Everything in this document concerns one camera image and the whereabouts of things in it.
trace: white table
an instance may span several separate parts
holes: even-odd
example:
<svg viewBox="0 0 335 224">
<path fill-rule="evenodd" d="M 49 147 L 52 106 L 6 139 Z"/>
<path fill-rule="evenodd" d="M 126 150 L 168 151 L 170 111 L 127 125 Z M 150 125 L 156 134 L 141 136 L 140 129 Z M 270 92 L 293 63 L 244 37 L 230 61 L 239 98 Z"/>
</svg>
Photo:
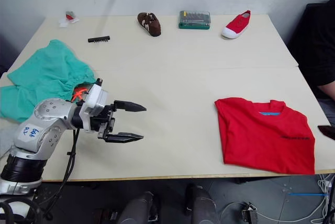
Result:
<svg viewBox="0 0 335 224">
<path fill-rule="evenodd" d="M 317 129 L 317 125 L 329 123 L 268 16 L 253 16 L 250 28 L 236 40 L 219 36 L 221 24 L 231 16 L 213 16 L 209 31 L 167 27 L 158 38 L 146 35 L 136 24 L 125 26 L 126 31 L 132 32 L 126 37 L 125 32 L 120 32 L 123 24 L 117 27 L 115 21 L 131 23 L 133 18 L 112 17 L 105 23 L 106 27 L 115 26 L 115 36 L 109 33 L 112 40 L 87 43 L 85 40 L 91 36 L 84 32 L 95 27 L 100 19 L 85 18 L 67 29 L 58 29 L 56 20 L 47 19 L 15 62 L 16 67 L 12 67 L 20 66 L 49 39 L 58 38 L 92 66 L 96 77 L 104 80 L 103 89 L 109 92 L 109 103 L 115 99 L 129 100 L 148 109 L 140 113 L 120 110 L 115 114 L 114 132 L 144 135 L 137 142 L 105 143 L 96 138 L 96 133 L 81 133 L 72 181 L 277 175 L 223 163 L 214 101 L 234 96 L 254 102 L 283 100 L 287 106 L 305 114 L 316 138 L 317 173 L 335 171 L 335 141 Z M 175 17 L 159 19 L 162 27 L 168 21 L 176 22 Z M 187 35 L 186 42 L 178 43 L 181 41 L 176 38 L 182 38 L 180 35 Z M 191 45 L 191 37 L 206 42 L 203 47 L 210 53 L 205 58 L 202 47 Z M 67 131 L 45 167 L 45 181 L 62 180 L 68 160 L 66 152 L 71 144 L 72 132 Z"/>
<path fill-rule="evenodd" d="M 211 17 L 209 30 L 178 29 L 176 16 L 159 16 L 162 35 L 150 36 L 132 16 L 85 17 L 67 28 L 47 18 L 8 72 L 37 49 L 59 39 L 93 70 L 207 69 L 297 66 L 268 15 L 252 15 L 243 37 L 225 40 L 221 30 L 234 15 Z M 108 43 L 88 43 L 110 36 Z"/>
</svg>

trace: table edge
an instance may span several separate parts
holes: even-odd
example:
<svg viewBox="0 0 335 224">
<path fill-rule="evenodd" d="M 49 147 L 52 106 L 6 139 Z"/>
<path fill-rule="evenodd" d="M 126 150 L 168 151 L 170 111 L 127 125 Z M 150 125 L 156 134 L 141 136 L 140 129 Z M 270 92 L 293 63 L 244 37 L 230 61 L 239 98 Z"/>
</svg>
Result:
<svg viewBox="0 0 335 224">
<path fill-rule="evenodd" d="M 315 174 L 335 173 L 335 169 L 317 170 Z M 89 181 L 137 181 L 137 180 L 166 180 L 183 178 L 247 178 L 247 177 L 280 177 L 303 174 L 281 174 L 281 173 L 236 173 L 236 174 L 204 174 L 204 175 L 168 175 L 168 176 L 144 176 L 125 178 L 87 178 L 68 180 L 68 182 L 89 182 Z M 43 182 L 62 182 L 62 180 L 43 180 Z"/>
</svg>

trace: green case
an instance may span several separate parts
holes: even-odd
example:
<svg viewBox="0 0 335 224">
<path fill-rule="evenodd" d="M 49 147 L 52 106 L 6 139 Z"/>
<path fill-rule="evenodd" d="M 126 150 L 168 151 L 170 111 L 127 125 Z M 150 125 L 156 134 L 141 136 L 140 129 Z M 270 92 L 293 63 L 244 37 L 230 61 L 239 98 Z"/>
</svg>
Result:
<svg viewBox="0 0 335 224">
<path fill-rule="evenodd" d="M 209 29 L 210 14 L 206 11 L 182 10 L 179 14 L 180 29 Z"/>
</svg>

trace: brown slipper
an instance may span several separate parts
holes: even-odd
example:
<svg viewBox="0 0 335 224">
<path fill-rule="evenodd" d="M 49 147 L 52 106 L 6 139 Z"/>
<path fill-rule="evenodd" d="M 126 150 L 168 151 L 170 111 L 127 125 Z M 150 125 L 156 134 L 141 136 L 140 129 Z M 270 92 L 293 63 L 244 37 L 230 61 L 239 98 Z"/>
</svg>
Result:
<svg viewBox="0 0 335 224">
<path fill-rule="evenodd" d="M 161 34 L 161 25 L 154 13 L 139 13 L 137 20 L 153 37 Z"/>
</svg>

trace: white shoe sole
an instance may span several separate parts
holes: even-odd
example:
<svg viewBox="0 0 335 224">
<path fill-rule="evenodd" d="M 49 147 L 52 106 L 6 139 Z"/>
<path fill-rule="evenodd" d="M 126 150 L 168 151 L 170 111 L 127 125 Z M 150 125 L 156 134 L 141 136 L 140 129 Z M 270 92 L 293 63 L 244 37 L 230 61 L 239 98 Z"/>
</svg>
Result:
<svg viewBox="0 0 335 224">
<path fill-rule="evenodd" d="M 235 31 L 231 30 L 231 29 L 228 29 L 227 27 L 225 27 L 223 30 L 222 30 L 222 35 L 224 37 L 227 37 L 227 38 L 230 38 L 230 39 L 234 39 L 234 38 L 237 38 L 239 37 L 246 29 L 247 29 L 248 25 L 240 32 L 240 33 L 236 33 Z"/>
</svg>

